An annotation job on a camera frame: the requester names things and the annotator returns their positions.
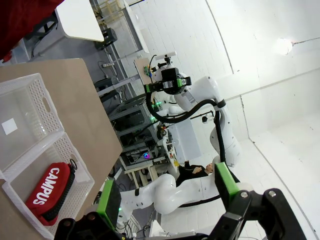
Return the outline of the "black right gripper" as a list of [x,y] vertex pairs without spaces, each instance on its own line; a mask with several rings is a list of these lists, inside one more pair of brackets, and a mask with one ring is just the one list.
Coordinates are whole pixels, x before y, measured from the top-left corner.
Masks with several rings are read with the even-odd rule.
[[166,68],[161,71],[162,82],[149,83],[144,85],[145,93],[164,91],[169,95],[178,95],[183,92],[185,86],[192,84],[189,76],[184,76],[178,68]]

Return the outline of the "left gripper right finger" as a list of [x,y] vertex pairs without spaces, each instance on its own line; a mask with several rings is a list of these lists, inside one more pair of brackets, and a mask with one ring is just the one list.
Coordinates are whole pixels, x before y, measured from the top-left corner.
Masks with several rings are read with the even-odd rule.
[[263,194],[240,189],[224,162],[214,166],[215,184],[225,207],[209,240],[237,240],[248,221],[257,221],[269,240],[305,240],[306,236],[285,195],[278,188]]

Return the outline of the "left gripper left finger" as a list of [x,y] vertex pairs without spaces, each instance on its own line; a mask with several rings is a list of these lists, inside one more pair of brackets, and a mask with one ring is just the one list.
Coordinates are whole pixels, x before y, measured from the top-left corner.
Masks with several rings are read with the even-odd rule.
[[113,180],[106,180],[99,202],[93,211],[80,220],[62,219],[55,232],[55,240],[121,240],[116,230],[121,205],[121,193]]

